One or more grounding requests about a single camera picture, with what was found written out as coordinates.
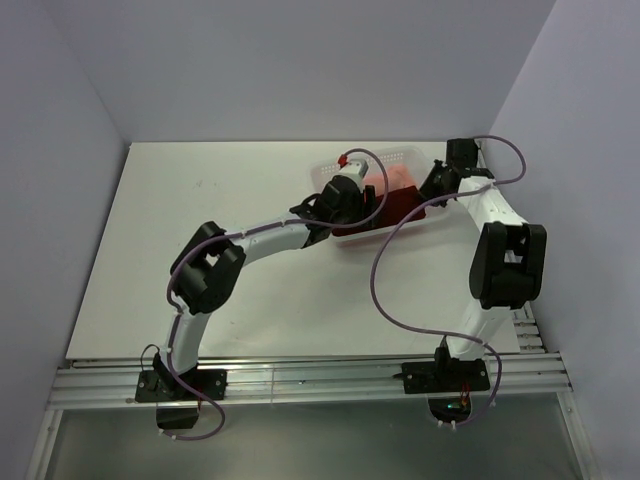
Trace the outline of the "dark red t-shirt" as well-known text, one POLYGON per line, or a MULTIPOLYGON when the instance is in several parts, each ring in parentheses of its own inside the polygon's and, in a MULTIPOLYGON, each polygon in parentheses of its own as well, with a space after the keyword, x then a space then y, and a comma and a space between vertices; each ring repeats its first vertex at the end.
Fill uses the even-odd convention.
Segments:
POLYGON ((384 208, 371 223, 351 229, 334 229, 332 235, 341 238, 393 227, 422 202, 415 185, 390 191, 384 208))

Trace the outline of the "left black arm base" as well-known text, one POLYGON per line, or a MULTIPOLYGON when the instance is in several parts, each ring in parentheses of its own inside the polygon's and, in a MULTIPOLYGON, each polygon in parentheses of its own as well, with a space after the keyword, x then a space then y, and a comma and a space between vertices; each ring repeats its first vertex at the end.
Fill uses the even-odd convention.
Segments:
POLYGON ((185 440, 200 418, 209 400, 224 399, 227 371, 223 369, 194 369, 184 381, 193 389, 186 389, 169 375, 163 378, 155 370, 139 374, 134 395, 136 404, 153 404, 156 407, 156 425, 162 433, 185 440))

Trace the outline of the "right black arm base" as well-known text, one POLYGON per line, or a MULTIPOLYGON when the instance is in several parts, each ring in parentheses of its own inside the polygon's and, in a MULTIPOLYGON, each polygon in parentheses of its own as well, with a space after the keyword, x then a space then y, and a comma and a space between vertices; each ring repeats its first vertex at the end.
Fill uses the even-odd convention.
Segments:
POLYGON ((402 382, 406 395, 427 395, 428 407, 437 425, 452 429, 470 419, 471 394, 489 391, 491 387, 481 359, 405 362, 394 377, 402 382))

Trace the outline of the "white plastic basket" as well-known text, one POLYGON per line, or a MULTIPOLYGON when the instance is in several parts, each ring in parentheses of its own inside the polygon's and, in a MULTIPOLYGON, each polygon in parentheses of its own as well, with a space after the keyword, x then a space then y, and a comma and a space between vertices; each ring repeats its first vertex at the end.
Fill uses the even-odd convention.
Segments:
MULTIPOLYGON (((386 172, 385 169, 391 165, 404 164, 413 176, 417 189, 421 186, 423 181, 428 176, 433 162, 438 160, 445 160, 446 145, 442 142, 425 143, 425 144, 399 144, 399 145, 383 145, 380 148, 375 148, 373 153, 381 160, 380 163, 376 163, 370 156, 362 153, 352 154, 352 159, 361 158, 365 159, 369 163, 369 170, 367 175, 386 172)), ((376 196, 378 200, 378 206, 382 202, 382 196, 376 196)), ((347 237, 335 237, 332 234, 330 239, 333 243, 339 246, 346 246, 356 241, 373 239, 388 234, 393 227, 387 227, 378 231, 364 232, 356 235, 350 235, 347 237)))

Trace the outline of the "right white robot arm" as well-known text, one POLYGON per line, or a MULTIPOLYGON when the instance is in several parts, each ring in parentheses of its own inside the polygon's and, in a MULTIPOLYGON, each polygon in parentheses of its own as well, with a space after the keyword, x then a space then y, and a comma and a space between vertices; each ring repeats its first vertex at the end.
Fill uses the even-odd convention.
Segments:
POLYGON ((541 291, 547 231, 525 220, 502 195, 501 181, 478 163, 475 138, 446 142, 446 156, 436 160, 419 188, 430 207, 457 201, 465 208, 479 237, 468 275, 471 302, 458 334, 447 333, 449 356, 433 365, 435 383, 452 390, 468 374, 464 361, 481 358, 511 313, 541 291))

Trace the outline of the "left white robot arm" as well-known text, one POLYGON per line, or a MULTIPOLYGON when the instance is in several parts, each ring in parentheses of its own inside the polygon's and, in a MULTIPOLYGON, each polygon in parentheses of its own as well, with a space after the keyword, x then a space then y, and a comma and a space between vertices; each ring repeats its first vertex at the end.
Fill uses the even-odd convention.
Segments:
POLYGON ((230 298, 242 269, 261 259, 314 246, 335 229, 376 221, 388 185, 337 175, 322 192, 307 197, 275 220, 228 233, 215 222, 201 225, 171 266, 167 300, 175 308, 168 338, 153 361, 159 388, 183 399, 195 386, 198 351, 208 320, 230 298))

